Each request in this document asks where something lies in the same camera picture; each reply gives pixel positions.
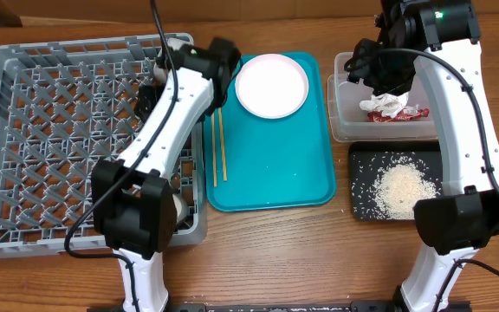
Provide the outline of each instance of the red wrapper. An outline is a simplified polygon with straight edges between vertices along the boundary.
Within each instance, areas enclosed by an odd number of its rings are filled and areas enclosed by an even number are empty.
[[[395,122],[395,121],[409,121],[416,120],[421,117],[428,117],[431,111],[429,108],[425,109],[404,109],[398,113],[394,118],[383,117],[381,112],[370,112],[367,114],[369,120],[372,122]]]

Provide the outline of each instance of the round plate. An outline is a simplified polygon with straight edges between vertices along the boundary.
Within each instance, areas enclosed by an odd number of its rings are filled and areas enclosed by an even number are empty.
[[[303,68],[284,55],[259,55],[242,66],[236,95],[255,116],[277,119],[297,111],[308,97],[309,81]]]

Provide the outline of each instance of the teal tray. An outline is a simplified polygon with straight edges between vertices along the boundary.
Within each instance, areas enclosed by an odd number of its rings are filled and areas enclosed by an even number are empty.
[[[226,182],[215,113],[217,187],[213,186],[211,117],[204,121],[207,198],[220,211],[321,205],[336,191],[319,65],[308,53],[283,55],[305,70],[309,79],[308,98],[294,114],[267,120],[243,108],[233,81],[223,107]],[[253,57],[243,56],[243,63]]]

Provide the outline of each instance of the wooden tabletop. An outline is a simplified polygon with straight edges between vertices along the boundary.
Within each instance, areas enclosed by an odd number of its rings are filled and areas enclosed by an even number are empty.
[[[499,16],[481,16],[483,79],[499,138]],[[321,66],[326,94],[334,57],[363,37],[373,18],[259,23],[171,23],[207,47],[232,39],[244,54],[307,51]],[[152,34],[152,25],[0,29],[0,45]],[[351,213],[348,144],[333,142],[338,189],[318,207],[222,213],[208,206],[209,232],[198,245],[165,252],[165,285],[175,303],[208,305],[334,303],[389,299],[408,276],[421,244],[412,223],[358,223]],[[499,269],[499,237],[476,257]],[[0,260],[0,311],[85,311],[122,302],[116,260],[68,255]],[[468,267],[451,293],[475,311],[499,311],[499,278]]]

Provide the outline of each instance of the chopstick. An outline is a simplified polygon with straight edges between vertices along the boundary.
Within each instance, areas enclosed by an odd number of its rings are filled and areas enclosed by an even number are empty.
[[[211,135],[213,137],[213,185],[217,187],[217,148],[215,143],[215,112],[211,114]]]
[[[223,109],[218,109],[218,129],[221,135],[221,154],[223,156],[223,181],[226,181],[226,155],[224,154]]]

